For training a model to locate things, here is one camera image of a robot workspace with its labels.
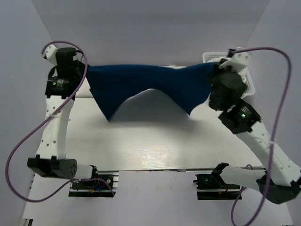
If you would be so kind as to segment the blue t-shirt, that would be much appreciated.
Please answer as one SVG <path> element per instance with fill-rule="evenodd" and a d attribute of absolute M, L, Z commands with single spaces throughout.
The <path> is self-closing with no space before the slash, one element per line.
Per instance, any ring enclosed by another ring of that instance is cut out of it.
<path fill-rule="evenodd" d="M 86 78 L 98 107 L 110 121 L 127 99 L 148 89 L 163 92 L 190 114 L 209 97 L 208 77 L 213 69 L 213 63 L 180 69 L 154 65 L 104 65 L 89 67 Z"/>

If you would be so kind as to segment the white t-shirt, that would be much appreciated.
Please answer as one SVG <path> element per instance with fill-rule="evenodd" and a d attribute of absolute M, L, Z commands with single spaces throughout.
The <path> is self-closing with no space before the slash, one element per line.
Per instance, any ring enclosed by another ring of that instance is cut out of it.
<path fill-rule="evenodd" d="M 221 64 L 223 64 L 226 61 L 234 62 L 233 58 L 231 58 L 231 57 L 216 56 L 216 57 L 213 57 L 210 60 L 208 60 L 208 63 L 214 63 L 214 64 L 217 64 L 217 65 L 221 65 Z"/>

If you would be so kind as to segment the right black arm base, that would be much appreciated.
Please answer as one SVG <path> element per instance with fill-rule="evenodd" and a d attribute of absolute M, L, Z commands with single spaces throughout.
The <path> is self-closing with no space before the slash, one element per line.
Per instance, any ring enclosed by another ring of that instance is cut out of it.
<path fill-rule="evenodd" d="M 220 183 L 211 174 L 196 174 L 193 183 L 196 186 L 199 201 L 242 199 L 241 195 L 238 195 L 240 186 Z"/>

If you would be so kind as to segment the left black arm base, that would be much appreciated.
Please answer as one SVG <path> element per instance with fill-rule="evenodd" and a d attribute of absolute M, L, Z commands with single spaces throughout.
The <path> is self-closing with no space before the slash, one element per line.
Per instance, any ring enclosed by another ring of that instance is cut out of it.
<path fill-rule="evenodd" d="M 118 171 L 98 171 L 95 173 L 98 180 L 75 180 L 71 183 L 69 197 L 99 197 L 113 198 L 119 183 Z"/>

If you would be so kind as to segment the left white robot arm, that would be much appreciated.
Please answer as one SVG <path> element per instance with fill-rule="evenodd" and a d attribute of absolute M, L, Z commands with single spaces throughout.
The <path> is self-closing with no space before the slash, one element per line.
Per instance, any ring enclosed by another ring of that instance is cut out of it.
<path fill-rule="evenodd" d="M 65 139 L 75 93 L 81 84 L 85 66 L 78 60 L 80 50 L 72 47 L 46 51 L 46 59 L 54 64 L 46 85 L 46 119 L 41 142 L 27 166 L 44 178 L 82 179 L 90 188 L 99 184 L 92 165 L 68 159 Z"/>

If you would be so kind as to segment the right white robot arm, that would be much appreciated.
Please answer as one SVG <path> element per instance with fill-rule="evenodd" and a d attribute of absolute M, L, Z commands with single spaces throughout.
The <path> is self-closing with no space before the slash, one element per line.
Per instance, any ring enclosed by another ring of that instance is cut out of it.
<path fill-rule="evenodd" d="M 243 169 L 220 163 L 212 171 L 216 187 L 244 186 L 260 192 L 274 204 L 295 199 L 301 192 L 301 169 L 284 153 L 263 124 L 260 115 L 241 96 L 246 84 L 237 72 L 214 64 L 208 81 L 209 107 L 221 111 L 219 120 L 242 140 L 263 164 L 263 169 Z"/>

